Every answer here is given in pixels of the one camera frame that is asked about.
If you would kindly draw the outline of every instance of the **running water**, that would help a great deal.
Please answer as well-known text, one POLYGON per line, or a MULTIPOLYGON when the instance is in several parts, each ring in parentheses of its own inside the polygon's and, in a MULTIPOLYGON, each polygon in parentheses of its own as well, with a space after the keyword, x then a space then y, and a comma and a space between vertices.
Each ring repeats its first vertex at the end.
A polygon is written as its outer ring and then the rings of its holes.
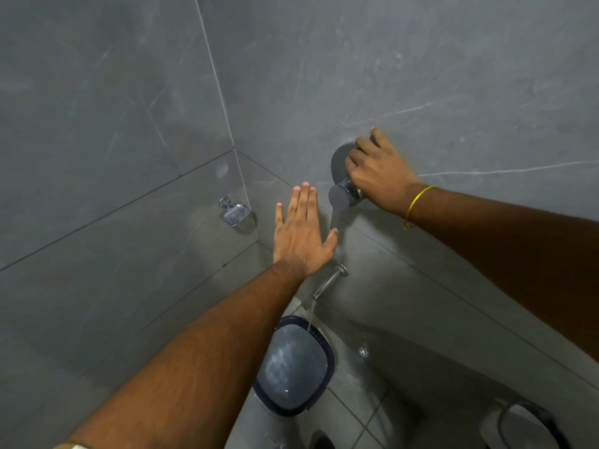
POLYGON ((316 300, 312 300, 312 306, 310 307, 310 314, 308 315, 308 332, 310 332, 310 327, 312 326, 312 319, 314 318, 314 307, 316 306, 316 300))

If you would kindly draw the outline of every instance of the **person's right hand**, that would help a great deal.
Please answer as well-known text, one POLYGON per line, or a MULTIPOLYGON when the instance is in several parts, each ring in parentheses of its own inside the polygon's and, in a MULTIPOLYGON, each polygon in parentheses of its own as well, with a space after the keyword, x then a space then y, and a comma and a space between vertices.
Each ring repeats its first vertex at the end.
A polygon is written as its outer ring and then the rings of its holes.
POLYGON ((378 128, 370 134, 370 140, 358 137, 359 149, 351 150, 345 159, 349 178, 379 208, 405 217, 425 185, 378 128))

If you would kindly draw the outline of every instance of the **faucet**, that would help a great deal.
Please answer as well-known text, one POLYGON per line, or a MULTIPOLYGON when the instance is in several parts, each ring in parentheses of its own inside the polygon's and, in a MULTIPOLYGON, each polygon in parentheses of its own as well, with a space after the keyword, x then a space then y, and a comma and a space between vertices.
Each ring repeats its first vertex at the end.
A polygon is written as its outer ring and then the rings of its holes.
POLYGON ((320 295, 335 281, 339 276, 347 277, 349 275, 348 269, 343 266, 343 263, 334 261, 332 274, 316 289, 312 294, 312 299, 318 300, 320 295))

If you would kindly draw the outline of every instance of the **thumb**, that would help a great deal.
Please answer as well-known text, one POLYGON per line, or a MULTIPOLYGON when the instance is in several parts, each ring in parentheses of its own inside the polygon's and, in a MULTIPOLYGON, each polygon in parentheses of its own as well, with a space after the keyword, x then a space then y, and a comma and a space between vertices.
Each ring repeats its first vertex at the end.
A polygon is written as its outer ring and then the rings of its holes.
POLYGON ((339 230, 333 229, 329 236, 326 237, 325 241, 325 249, 331 253, 331 256, 335 253, 335 249, 337 248, 337 244, 339 243, 339 230))

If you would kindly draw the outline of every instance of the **yellow bracelet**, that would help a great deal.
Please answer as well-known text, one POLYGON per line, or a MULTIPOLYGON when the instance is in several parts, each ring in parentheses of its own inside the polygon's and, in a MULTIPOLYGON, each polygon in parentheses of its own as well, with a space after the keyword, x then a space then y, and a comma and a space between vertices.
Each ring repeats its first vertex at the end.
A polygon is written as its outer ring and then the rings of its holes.
POLYGON ((421 190, 421 191, 420 191, 420 193, 419 193, 419 194, 418 194, 418 195, 417 195, 417 196, 416 196, 416 197, 415 197, 415 198, 412 200, 412 204, 411 204, 411 205, 410 205, 410 207, 408 208, 408 212, 406 212, 406 221, 405 221, 405 223, 404 223, 404 228, 405 228, 406 230, 408 230, 408 229, 410 229, 410 228, 414 228, 414 227, 415 227, 415 225, 412 225, 412 226, 410 226, 410 224, 409 224, 409 222, 408 222, 408 218, 409 218, 409 216, 410 216, 410 211, 412 210, 412 207, 414 206, 414 203, 416 203, 416 200, 418 200, 418 199, 420 198, 420 196, 421 196, 422 194, 424 194, 424 192, 426 192, 427 190, 429 190, 429 189, 435 189, 435 188, 439 189, 439 187, 438 187, 438 186, 428 186, 427 188, 425 188, 425 189, 421 190))

